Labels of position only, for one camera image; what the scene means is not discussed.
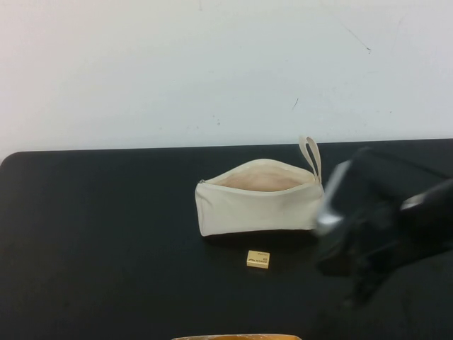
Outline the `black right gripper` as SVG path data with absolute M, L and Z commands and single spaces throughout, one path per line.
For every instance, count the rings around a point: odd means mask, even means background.
M 394 270 L 400 244 L 401 205 L 365 203 L 345 214 L 343 248 L 319 248 L 316 269 L 324 276 L 352 276 L 352 290 L 343 307 L 365 306 Z

